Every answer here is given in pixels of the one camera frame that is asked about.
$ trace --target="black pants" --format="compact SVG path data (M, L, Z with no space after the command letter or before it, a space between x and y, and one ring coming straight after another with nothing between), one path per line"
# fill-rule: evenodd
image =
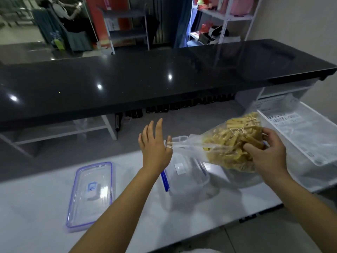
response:
M61 22L64 27L69 32L79 33L86 31L91 42L97 42L94 29L91 26L90 20L88 18L75 18L74 20L62 19Z

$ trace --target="yellow chips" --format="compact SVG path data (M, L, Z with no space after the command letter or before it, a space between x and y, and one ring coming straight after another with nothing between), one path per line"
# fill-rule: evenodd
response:
M243 149L243 145L250 143L259 149L264 148L258 113L233 118L215 127L212 132L205 133L203 143L219 146L204 148L210 163L226 169L254 171L252 157Z

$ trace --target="beige wall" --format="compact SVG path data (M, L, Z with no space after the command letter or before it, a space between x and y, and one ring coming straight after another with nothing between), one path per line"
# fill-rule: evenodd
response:
M337 64L337 0L262 0L249 39L272 38ZM337 123L337 75L302 101Z

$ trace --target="container lid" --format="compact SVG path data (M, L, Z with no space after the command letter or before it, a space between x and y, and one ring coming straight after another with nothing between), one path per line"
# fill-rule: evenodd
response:
M113 200L112 163L97 163L77 170L72 187L66 227L85 230Z
M201 161L179 153L173 153L170 164L161 177L165 191L180 195L198 192L210 179Z

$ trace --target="black countertop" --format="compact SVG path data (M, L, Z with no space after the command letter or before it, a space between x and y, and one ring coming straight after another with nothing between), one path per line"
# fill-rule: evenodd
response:
M336 65L271 39L0 67L0 131L319 78Z

